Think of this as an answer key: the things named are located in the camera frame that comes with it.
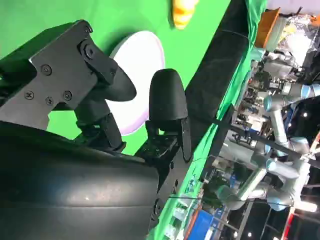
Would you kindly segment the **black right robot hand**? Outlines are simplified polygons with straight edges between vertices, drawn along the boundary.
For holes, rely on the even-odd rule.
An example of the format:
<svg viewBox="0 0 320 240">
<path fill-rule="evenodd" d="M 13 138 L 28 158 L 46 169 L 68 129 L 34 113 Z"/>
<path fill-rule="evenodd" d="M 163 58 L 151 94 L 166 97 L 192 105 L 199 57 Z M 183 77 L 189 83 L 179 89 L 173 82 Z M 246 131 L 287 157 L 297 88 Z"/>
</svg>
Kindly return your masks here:
<svg viewBox="0 0 320 240">
<path fill-rule="evenodd" d="M 193 158 L 178 72 L 158 70 L 147 140 L 123 154 L 108 100 L 134 99 L 85 20 L 48 28 L 0 61 L 0 237 L 143 240 Z"/>
</svg>

